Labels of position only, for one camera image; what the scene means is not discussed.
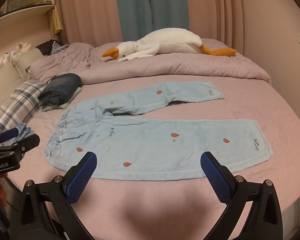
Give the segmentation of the small white plush toy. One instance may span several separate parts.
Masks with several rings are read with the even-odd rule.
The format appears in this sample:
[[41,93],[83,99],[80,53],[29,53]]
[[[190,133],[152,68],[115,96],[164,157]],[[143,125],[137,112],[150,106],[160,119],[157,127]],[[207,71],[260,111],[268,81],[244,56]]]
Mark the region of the small white plush toy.
[[9,53],[5,53],[0,57],[0,68],[2,68],[5,64],[11,62],[13,59],[32,49],[32,44],[25,42],[20,42],[17,47],[10,51]]

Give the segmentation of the beige cushion pillow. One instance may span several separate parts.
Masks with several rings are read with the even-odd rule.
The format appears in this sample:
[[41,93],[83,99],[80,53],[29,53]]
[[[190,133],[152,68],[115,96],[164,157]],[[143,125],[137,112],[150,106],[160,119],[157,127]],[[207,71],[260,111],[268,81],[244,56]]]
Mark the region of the beige cushion pillow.
[[43,57],[41,51],[34,48],[14,58],[12,64],[23,80],[29,80],[31,78],[30,65]]

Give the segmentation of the folded dark denim jeans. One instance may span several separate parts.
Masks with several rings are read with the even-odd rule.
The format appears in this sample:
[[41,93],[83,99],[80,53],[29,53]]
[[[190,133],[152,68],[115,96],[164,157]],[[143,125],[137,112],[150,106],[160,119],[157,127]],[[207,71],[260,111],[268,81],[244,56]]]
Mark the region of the folded dark denim jeans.
[[81,78],[74,73],[62,74],[51,79],[49,84],[39,94],[40,105],[47,106],[60,103],[68,99],[70,95],[81,86]]

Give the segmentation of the light blue strawberry pants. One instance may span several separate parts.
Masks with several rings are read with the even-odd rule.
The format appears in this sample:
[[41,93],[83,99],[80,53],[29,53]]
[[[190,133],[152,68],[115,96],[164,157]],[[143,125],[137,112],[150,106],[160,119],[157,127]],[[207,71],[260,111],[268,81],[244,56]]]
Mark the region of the light blue strawberry pants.
[[142,114],[172,102],[222,100],[209,82],[167,82],[78,103],[65,112],[43,152],[67,171],[87,152],[97,155],[94,178],[181,180],[201,178],[200,156],[209,151],[237,172],[273,156],[255,120],[161,120]]

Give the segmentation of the pink curtain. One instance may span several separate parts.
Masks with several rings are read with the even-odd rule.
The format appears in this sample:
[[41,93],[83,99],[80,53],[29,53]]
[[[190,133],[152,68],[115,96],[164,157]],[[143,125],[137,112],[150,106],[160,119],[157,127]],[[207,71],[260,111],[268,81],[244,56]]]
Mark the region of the pink curtain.
[[[64,43],[99,47],[123,41],[116,0],[55,0]],[[243,52],[241,0],[187,0],[189,30]]]

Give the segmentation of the blue striped cloth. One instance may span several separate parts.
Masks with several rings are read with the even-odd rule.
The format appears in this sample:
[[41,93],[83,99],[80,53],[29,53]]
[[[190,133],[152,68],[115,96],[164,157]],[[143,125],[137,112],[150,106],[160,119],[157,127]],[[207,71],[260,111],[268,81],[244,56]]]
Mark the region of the blue striped cloth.
[[15,142],[21,141],[21,140],[25,139],[26,137],[33,134],[33,130],[30,127],[27,127],[26,124],[23,122],[17,124],[17,126],[15,128],[17,128],[19,130],[18,136],[9,141],[3,142],[2,144],[0,144],[1,146],[11,146]]

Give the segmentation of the dark clothes pile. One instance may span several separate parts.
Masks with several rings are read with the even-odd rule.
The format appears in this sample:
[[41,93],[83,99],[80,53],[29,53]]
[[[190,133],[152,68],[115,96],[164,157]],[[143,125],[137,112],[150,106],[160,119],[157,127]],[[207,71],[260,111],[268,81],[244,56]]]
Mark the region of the dark clothes pile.
[[69,47],[70,47],[69,44],[63,45],[62,43],[59,43],[57,40],[49,40],[36,46],[36,48],[39,49],[44,56],[57,54],[61,51],[66,50]]

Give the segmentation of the plaid pillow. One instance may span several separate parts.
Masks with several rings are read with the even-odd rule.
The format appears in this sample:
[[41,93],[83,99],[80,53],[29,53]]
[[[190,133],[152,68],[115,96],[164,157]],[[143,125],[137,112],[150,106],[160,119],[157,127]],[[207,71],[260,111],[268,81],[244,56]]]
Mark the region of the plaid pillow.
[[0,106],[0,133],[28,123],[40,109],[39,94],[47,86],[37,80],[28,80],[18,86]]

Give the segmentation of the mauve quilted duvet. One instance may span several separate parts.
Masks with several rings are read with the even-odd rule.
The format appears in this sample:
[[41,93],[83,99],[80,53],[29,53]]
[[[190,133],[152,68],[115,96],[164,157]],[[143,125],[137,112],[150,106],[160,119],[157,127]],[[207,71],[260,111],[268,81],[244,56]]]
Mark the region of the mauve quilted duvet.
[[30,65],[33,79],[47,82],[54,76],[74,73],[84,85],[156,75],[198,75],[258,79],[271,82],[268,73],[240,53],[235,56],[205,54],[159,54],[154,57],[118,62],[102,57],[117,43],[93,47],[75,42],[64,51],[45,56]]

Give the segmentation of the white goose plush toy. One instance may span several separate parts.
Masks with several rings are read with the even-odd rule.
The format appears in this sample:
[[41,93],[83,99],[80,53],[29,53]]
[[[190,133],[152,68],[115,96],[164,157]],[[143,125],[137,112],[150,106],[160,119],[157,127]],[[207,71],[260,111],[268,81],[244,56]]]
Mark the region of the white goose plush toy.
[[105,51],[102,56],[123,62],[170,53],[235,56],[237,50],[232,48],[211,50],[203,44],[198,35],[189,30],[164,28],[153,31],[137,41],[122,42],[115,48]]

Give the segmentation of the blue curtain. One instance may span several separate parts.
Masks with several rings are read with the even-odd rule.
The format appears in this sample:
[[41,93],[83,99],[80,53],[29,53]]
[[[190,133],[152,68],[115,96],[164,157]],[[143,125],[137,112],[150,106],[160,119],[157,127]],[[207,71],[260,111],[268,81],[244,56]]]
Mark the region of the blue curtain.
[[190,28],[187,0],[116,1],[124,42],[163,28]]

